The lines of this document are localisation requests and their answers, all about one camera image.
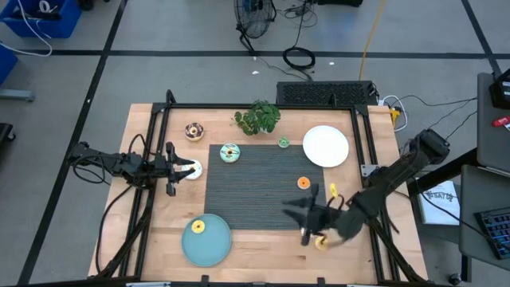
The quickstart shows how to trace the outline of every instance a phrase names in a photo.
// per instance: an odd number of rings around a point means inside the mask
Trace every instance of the gray floor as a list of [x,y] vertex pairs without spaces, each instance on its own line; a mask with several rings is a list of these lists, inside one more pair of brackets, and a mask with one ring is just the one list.
[[[0,0],[0,6],[6,0]],[[505,19],[507,0],[469,0],[494,53],[510,53]],[[51,41],[55,49],[102,50],[120,0],[96,2],[84,12],[70,39]],[[296,3],[275,1],[279,9]],[[315,51],[362,52],[379,1],[366,0],[358,9],[317,6],[317,26],[304,29],[300,46]],[[203,51],[244,48],[233,29],[231,1],[130,0],[112,48],[115,50]],[[281,16],[266,35],[253,41],[256,49],[281,51],[295,41],[297,27]],[[37,40],[21,39],[0,25],[0,40],[19,49],[44,49]],[[388,0],[371,52],[483,53],[461,0]],[[0,166],[0,285],[18,280],[45,204],[55,183],[99,57],[19,57],[2,88],[29,89],[33,103],[0,101],[0,121],[15,125],[18,138],[2,154]],[[265,57],[285,69],[280,57]],[[501,69],[510,61],[499,60]],[[317,81],[356,80],[359,58],[317,58]],[[476,95],[476,76],[492,72],[487,60],[369,58],[364,78],[381,95],[414,94],[430,103]],[[178,102],[249,103],[274,101],[278,81],[296,81],[251,57],[109,57],[100,79],[81,140],[104,151],[117,151],[132,103],[161,101],[168,88]],[[456,105],[427,108],[404,101],[408,127],[397,134],[400,145]],[[435,130],[449,134],[476,105],[443,120]],[[450,138],[450,159],[476,144],[474,118]],[[70,173],[53,217],[32,283],[85,278],[96,241],[108,189],[83,183]],[[456,245],[421,236],[431,279],[446,283],[460,271]],[[510,273],[473,263],[473,283],[506,286]]]

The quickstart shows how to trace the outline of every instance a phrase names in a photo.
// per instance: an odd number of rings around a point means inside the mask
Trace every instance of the red object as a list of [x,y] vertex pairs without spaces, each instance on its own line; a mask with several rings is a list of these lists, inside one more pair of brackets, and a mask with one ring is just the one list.
[[492,122],[493,127],[501,127],[510,123],[510,116],[503,116]]

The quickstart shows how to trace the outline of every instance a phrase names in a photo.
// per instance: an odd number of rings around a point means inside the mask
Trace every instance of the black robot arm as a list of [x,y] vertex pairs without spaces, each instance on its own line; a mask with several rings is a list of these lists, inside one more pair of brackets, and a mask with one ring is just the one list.
[[365,188],[347,200],[348,210],[315,205],[314,195],[318,186],[312,185],[311,198],[284,202],[293,206],[306,207],[306,214],[289,212],[289,210],[284,212],[293,218],[301,229],[304,229],[301,241],[303,245],[308,244],[310,234],[320,234],[321,230],[333,228],[346,241],[356,236],[363,224],[369,225],[381,238],[388,252],[393,255],[407,280],[413,285],[428,285],[425,279],[414,272],[386,235],[378,216],[389,194],[423,167],[441,163],[448,154],[449,144],[433,130],[424,130],[411,140],[408,153],[391,166],[379,167],[365,178]]
[[181,159],[175,154],[175,147],[172,142],[167,142],[167,157],[161,153],[154,155],[154,160],[143,160],[141,155],[134,152],[107,154],[97,151],[88,146],[87,143],[77,144],[69,156],[70,163],[75,166],[89,166],[103,168],[114,177],[126,179],[127,184],[138,188],[148,188],[155,179],[167,178],[167,194],[175,196],[174,183],[179,183],[188,175],[194,172],[191,168],[188,171],[175,171],[174,165],[193,164],[187,159]]

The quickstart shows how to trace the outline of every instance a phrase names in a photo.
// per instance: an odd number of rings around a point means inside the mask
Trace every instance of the teal plate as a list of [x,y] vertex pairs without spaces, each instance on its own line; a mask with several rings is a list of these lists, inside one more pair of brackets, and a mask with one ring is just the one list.
[[[200,234],[191,230],[195,220],[202,220],[206,224]],[[194,218],[182,233],[182,251],[188,261],[199,267],[217,265],[229,253],[231,244],[229,225],[215,214],[202,214]]]

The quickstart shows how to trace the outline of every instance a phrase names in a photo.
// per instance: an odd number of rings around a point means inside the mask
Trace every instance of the yellow object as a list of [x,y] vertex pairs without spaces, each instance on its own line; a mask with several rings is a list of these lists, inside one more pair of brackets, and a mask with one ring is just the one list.
[[196,234],[204,232],[205,228],[206,224],[202,220],[195,220],[191,225],[191,231],[195,232]]
[[370,46],[370,42],[372,41],[372,38],[375,33],[375,29],[377,28],[377,25],[379,24],[379,19],[381,18],[381,14],[383,13],[384,5],[386,4],[386,0],[381,0],[381,5],[379,5],[379,11],[377,11],[377,16],[375,16],[374,25],[372,26],[372,31],[370,32],[370,36],[368,37],[367,44],[365,45],[365,50],[363,51],[363,57],[361,58],[361,68],[359,69],[359,79],[358,81],[361,81],[361,78],[363,77],[363,67],[365,66],[365,57],[367,56],[368,47]]
[[316,248],[318,250],[326,251],[328,250],[328,239],[324,236],[319,236],[316,238]]
[[335,199],[338,197],[338,191],[336,191],[336,185],[334,183],[329,185],[329,188],[331,189],[331,196]]
[[394,108],[390,108],[391,122],[393,123],[393,128],[395,128],[395,122],[397,121],[398,116],[400,116],[400,112]]

